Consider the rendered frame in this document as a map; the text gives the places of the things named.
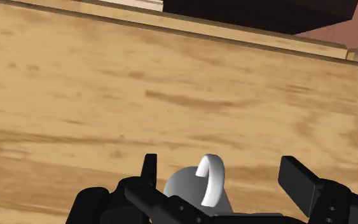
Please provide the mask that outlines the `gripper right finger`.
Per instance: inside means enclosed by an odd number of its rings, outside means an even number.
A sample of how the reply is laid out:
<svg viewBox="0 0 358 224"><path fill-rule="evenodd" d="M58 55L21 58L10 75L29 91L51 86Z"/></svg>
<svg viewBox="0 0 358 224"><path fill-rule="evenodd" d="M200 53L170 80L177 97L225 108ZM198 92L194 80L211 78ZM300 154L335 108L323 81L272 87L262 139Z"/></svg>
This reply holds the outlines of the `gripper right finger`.
<svg viewBox="0 0 358 224"><path fill-rule="evenodd" d="M358 224L358 194L319 178L293 156L283 156L279 185L309 218L307 224Z"/></svg>

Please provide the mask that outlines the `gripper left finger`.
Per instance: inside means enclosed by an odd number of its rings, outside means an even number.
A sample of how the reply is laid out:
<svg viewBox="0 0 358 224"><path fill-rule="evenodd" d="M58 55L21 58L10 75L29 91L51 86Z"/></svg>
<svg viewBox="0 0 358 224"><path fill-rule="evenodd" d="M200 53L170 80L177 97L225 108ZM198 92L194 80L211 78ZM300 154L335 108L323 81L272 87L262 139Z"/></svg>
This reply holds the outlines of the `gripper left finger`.
<svg viewBox="0 0 358 224"><path fill-rule="evenodd" d="M140 176L119 181L115 191L80 191L65 224L210 224L210 217L178 196L156 189L157 155L144 157Z"/></svg>

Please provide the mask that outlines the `white mug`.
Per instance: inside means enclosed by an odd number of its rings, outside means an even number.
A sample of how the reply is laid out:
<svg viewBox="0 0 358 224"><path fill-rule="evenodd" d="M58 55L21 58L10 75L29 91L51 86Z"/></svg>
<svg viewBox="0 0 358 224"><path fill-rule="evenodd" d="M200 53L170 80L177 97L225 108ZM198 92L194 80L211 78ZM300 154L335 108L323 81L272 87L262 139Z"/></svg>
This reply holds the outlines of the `white mug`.
<svg viewBox="0 0 358 224"><path fill-rule="evenodd" d="M209 216L232 214L224 180L223 160L206 154L197 166L182 168L171 175L163 193L168 197L179 196Z"/></svg>

